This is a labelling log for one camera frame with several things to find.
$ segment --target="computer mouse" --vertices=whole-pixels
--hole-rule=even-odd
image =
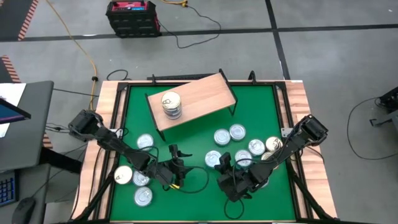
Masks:
[[[28,224],[35,208],[34,198],[22,199],[12,214],[12,224]]]

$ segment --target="keyboard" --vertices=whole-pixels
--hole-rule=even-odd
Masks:
[[[16,172],[14,170],[0,172],[0,207],[17,201]]]

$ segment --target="red battery box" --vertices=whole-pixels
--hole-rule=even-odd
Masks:
[[[111,1],[106,16],[120,38],[158,37],[156,5],[150,1]]]

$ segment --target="wooden tabletop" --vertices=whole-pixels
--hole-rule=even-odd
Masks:
[[[183,113],[179,119],[169,119],[160,103],[163,95],[170,91],[178,93],[181,97]],[[148,97],[148,100],[159,131],[221,110],[236,102],[220,73],[153,94]]]
[[[116,98],[116,89],[118,87],[119,82],[130,82],[130,83],[150,83],[151,81],[139,80],[139,81],[106,81],[103,82],[101,93],[99,94],[98,104],[96,108],[96,112],[103,117],[104,125],[109,127],[113,108],[114,101]],[[166,82],[174,82],[170,80],[166,81],[157,81],[158,83]],[[251,82],[249,80],[230,80],[229,82]],[[273,82],[272,80],[258,80],[258,82]],[[290,110],[292,111],[292,117],[294,123],[300,121],[305,115],[310,113],[310,107],[308,105],[307,96],[305,94],[304,84],[302,81],[297,80],[289,80],[285,81],[287,94],[289,97]],[[284,101],[282,98],[281,91],[278,90],[278,97],[280,101],[280,108],[282,111],[282,117],[284,120],[285,127],[288,127],[287,116]],[[121,122],[121,114],[124,106],[124,98],[126,96],[126,91],[122,91],[120,97],[120,104],[118,108],[118,116],[116,119],[115,128],[120,127]],[[318,152],[320,152],[319,147],[314,147]],[[94,170],[95,160],[97,153],[99,153],[99,158],[97,161],[96,169]],[[109,160],[108,172],[113,164],[114,152],[111,153],[111,159]],[[101,169],[104,161],[104,150],[100,149],[100,147],[96,144],[96,141],[90,141],[87,146],[85,160],[83,162],[83,169],[80,174],[80,189],[79,189],[79,198],[76,198],[76,210],[72,215],[73,218],[79,216],[79,214],[83,211],[83,209],[88,205],[90,201],[89,195],[90,191],[91,198],[94,197],[97,189],[98,183],[100,181]],[[325,166],[323,165],[322,159],[316,155],[314,152],[304,150],[302,156],[302,164],[305,173],[305,180],[307,182],[307,187],[313,197],[317,200],[317,202],[322,206],[322,208],[331,216],[336,217],[335,205],[333,203],[333,199],[331,197],[331,192],[328,183],[328,177],[326,176]],[[306,217],[305,207],[303,205],[303,197],[300,193],[300,190],[296,187],[299,205],[300,205],[300,213],[302,217]],[[106,206],[108,202],[109,188],[104,193],[101,208],[99,213],[99,218],[105,217]]]

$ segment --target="red and white striped tape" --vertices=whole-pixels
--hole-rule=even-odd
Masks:
[[[27,12],[26,18],[24,23],[22,24],[21,30],[19,31],[18,40],[23,40],[25,38],[26,32],[29,28],[29,24],[32,21],[33,15],[39,4],[39,0],[33,0],[32,4],[30,5],[29,11]]]
[[[18,74],[15,71],[14,66],[12,66],[10,58],[7,55],[3,55],[1,57],[1,60],[2,60],[2,62],[4,64],[4,66],[6,66],[7,72],[8,72],[8,74],[10,74],[12,82],[21,83],[21,80],[19,79]],[[44,136],[43,136],[43,146],[46,147],[47,149],[52,149],[53,148],[52,143],[50,141],[50,138],[49,138],[49,136],[46,133],[44,133]]]

